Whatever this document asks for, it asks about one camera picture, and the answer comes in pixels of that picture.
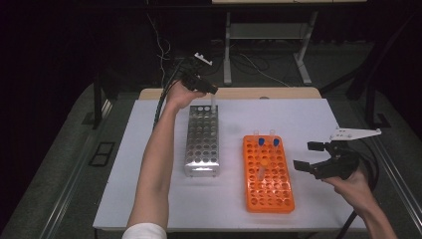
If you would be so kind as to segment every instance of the white table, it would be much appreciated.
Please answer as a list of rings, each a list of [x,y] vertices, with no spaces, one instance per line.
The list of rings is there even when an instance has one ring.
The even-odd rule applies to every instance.
[[[209,104],[209,100],[192,103]],[[311,163],[328,159],[327,152],[307,149],[308,141],[329,141],[337,126],[326,100],[217,100],[217,105],[221,174],[215,178],[185,176],[183,158],[188,108],[177,117],[168,231],[321,231],[343,225],[352,208],[332,186],[294,170],[293,166],[294,159]],[[94,222],[95,228],[124,230],[156,106],[157,100],[141,100],[134,104]],[[296,203],[296,209],[290,214],[246,210],[242,138],[253,134],[254,129],[261,134],[274,129],[283,139]],[[364,228],[360,218],[350,227],[351,230]]]

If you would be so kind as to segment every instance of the black cable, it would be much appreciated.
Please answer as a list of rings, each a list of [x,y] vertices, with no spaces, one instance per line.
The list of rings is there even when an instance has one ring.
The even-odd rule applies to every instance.
[[[168,82],[166,83],[165,87],[164,87],[164,88],[163,88],[163,90],[162,90],[161,96],[160,96],[159,101],[158,101],[157,109],[156,109],[156,111],[155,111],[155,117],[154,117],[154,123],[153,123],[152,129],[154,129],[154,128],[155,128],[155,126],[156,126],[156,125],[157,125],[157,123],[158,123],[159,116],[160,116],[160,114],[161,114],[162,104],[164,103],[164,100],[165,100],[165,98],[167,97],[168,92],[169,92],[169,91],[170,91],[170,89],[174,86],[174,84],[175,84],[176,82],[178,82],[178,81],[175,81],[175,82],[173,82],[173,83],[172,83],[172,81],[173,81],[173,79],[174,79],[174,76],[176,76],[176,74],[177,74],[177,72],[179,71],[179,68],[180,68],[181,64],[183,63],[183,61],[184,61],[184,59],[182,59],[182,60],[181,60],[181,61],[177,64],[177,66],[176,66],[176,68],[175,68],[175,70],[174,70],[173,74],[171,75],[170,79],[168,79]]]

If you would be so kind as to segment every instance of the floor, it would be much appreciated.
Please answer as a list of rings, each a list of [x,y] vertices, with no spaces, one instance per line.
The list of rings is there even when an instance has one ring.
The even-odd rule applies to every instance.
[[[214,65],[202,72],[218,87],[223,84],[223,52],[216,43]],[[270,46],[232,48],[232,87],[303,87],[292,54],[297,42],[277,42]],[[358,67],[371,50],[370,43],[310,45],[305,56],[313,87],[321,88]],[[272,79],[258,73],[249,61]],[[366,128],[363,121],[364,99],[351,102],[344,95],[348,84],[330,91],[324,98],[342,127]],[[138,92],[122,92],[116,100],[106,101],[104,120],[98,129],[89,124],[93,112],[93,87],[88,87],[76,101],[56,141],[50,148],[37,175],[15,210],[1,238],[121,238],[122,232],[95,230],[92,225],[106,187],[107,178],[123,136],[131,107]],[[384,114],[392,127],[383,128],[379,137],[382,148],[400,171],[416,201],[422,201],[422,142],[390,105],[377,94],[376,112]],[[88,166],[100,142],[114,142],[109,162],[104,167]],[[380,181],[375,189],[380,206],[389,217],[400,238],[422,238],[407,206],[397,193],[386,170],[381,166]],[[168,238],[335,238],[334,232],[310,234],[282,232],[201,232],[169,233]],[[366,232],[348,232],[344,238],[369,238]]]

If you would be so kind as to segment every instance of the test tube cap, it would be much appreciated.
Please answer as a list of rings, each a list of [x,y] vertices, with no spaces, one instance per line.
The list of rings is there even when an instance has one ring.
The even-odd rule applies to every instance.
[[[279,144],[280,144],[280,140],[278,138],[274,138],[273,145],[274,146],[279,146]]]
[[[264,142],[265,142],[265,139],[264,139],[263,137],[260,137],[260,138],[258,139],[258,145],[259,145],[259,146],[264,145]]]

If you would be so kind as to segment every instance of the metal frame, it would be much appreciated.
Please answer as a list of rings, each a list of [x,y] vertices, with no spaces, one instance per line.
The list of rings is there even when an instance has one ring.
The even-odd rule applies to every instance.
[[[299,24],[232,24],[230,21],[230,12],[226,18],[226,39],[224,53],[224,85],[232,85],[232,74],[230,67],[230,39],[302,39],[302,45],[294,58],[298,70],[305,85],[311,85],[312,81],[304,63],[305,52],[310,43],[314,25],[317,20],[317,11],[312,12],[307,27],[302,30],[302,23]]]

